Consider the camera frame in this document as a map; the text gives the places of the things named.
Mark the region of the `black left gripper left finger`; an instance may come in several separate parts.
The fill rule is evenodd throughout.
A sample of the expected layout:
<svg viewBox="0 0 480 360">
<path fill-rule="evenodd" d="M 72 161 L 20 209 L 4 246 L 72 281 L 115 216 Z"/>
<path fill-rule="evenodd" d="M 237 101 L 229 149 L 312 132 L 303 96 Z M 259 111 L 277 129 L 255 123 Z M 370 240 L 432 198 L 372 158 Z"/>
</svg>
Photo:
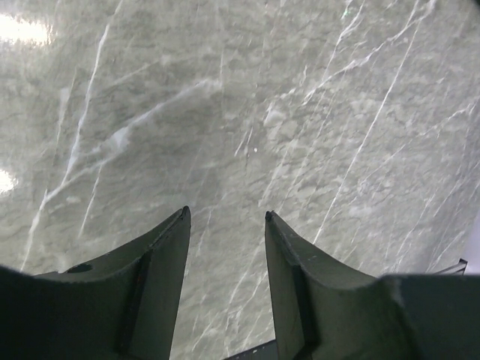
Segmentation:
<svg viewBox="0 0 480 360">
<path fill-rule="evenodd" d="M 3 359 L 168 359 L 191 235 L 181 208 L 67 271 L 1 268 Z"/>
</svg>

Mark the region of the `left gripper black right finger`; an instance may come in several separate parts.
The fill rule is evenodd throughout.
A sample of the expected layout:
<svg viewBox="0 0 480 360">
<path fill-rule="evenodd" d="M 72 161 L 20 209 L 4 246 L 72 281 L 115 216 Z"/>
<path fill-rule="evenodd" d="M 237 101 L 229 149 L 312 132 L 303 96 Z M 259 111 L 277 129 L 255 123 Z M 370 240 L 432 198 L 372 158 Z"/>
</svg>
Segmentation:
<svg viewBox="0 0 480 360">
<path fill-rule="evenodd" d="M 320 250 L 272 211 L 265 250 L 280 359 L 477 359 L 479 278 L 372 277 Z"/>
</svg>

